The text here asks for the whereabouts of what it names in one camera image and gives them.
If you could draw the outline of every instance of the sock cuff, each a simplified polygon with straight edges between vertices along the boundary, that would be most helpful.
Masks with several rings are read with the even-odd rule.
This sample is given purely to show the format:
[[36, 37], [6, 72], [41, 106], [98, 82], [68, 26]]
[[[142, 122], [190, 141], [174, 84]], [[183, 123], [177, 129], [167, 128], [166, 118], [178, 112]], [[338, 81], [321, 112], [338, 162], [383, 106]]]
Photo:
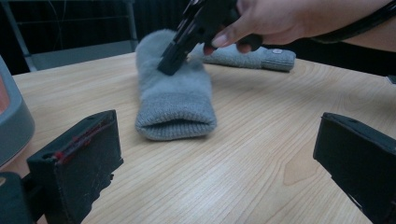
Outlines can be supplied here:
[[206, 135], [216, 126], [209, 98], [174, 92], [145, 99], [135, 122], [140, 134], [157, 141]]
[[290, 71], [294, 67], [296, 54], [286, 49], [267, 49], [262, 53], [262, 68]]

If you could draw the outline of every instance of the gray sock with white tag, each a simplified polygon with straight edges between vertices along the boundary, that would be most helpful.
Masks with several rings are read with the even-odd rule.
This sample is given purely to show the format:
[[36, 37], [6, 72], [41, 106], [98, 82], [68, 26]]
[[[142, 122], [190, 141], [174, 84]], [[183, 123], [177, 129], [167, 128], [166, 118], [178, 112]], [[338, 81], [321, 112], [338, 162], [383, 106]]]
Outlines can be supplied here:
[[271, 69], [289, 72], [294, 67], [296, 54], [286, 49], [266, 49], [260, 47], [256, 51], [243, 54], [235, 46], [216, 49], [211, 55], [204, 55], [204, 44], [197, 45], [190, 53], [191, 58], [232, 67], [251, 69]]

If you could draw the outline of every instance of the wooden table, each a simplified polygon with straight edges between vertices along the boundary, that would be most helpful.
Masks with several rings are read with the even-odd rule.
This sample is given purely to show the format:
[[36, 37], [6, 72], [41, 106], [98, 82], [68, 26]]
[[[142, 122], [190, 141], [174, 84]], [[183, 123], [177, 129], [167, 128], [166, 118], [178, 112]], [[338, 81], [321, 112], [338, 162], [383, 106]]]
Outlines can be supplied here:
[[15, 76], [35, 119], [31, 145], [3, 171], [81, 119], [116, 109], [124, 164], [84, 223], [369, 223], [312, 158], [320, 116], [358, 119], [396, 138], [396, 86], [296, 60], [290, 73], [206, 65], [218, 128], [151, 142], [134, 129], [134, 54]]

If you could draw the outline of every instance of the gray sock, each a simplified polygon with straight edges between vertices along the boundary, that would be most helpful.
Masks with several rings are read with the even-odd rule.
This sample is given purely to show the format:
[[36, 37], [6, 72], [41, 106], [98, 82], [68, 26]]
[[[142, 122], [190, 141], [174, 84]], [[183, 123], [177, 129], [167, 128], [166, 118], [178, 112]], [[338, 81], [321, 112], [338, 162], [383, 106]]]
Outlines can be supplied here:
[[197, 45], [190, 53], [191, 58], [197, 58], [204, 63], [227, 65], [232, 67], [271, 69], [289, 72], [294, 67], [296, 54], [285, 49], [259, 48], [246, 54], [240, 53], [235, 46], [215, 50], [211, 55], [204, 55], [204, 45]]
[[202, 136], [216, 128], [211, 104], [211, 81], [202, 62], [190, 60], [172, 76], [157, 70], [175, 33], [161, 30], [147, 35], [136, 48], [140, 109], [135, 127], [151, 140]]

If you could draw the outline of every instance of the black clamp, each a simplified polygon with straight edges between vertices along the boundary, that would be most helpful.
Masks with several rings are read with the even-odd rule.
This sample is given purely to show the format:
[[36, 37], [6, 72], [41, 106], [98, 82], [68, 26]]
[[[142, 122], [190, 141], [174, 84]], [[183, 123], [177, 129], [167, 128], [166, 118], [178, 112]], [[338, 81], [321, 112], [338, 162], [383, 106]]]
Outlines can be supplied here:
[[[220, 26], [230, 25], [239, 18], [236, 0], [190, 1], [183, 12], [175, 38], [163, 53], [158, 70], [172, 76], [197, 44], [205, 43], [211, 46], [211, 41]], [[247, 35], [238, 42], [250, 45], [254, 51], [262, 45], [262, 37]]]
[[355, 120], [325, 113], [314, 159], [373, 223], [396, 223], [396, 140]]
[[0, 173], [0, 223], [80, 223], [123, 163], [115, 110], [89, 116], [27, 159], [21, 179]]

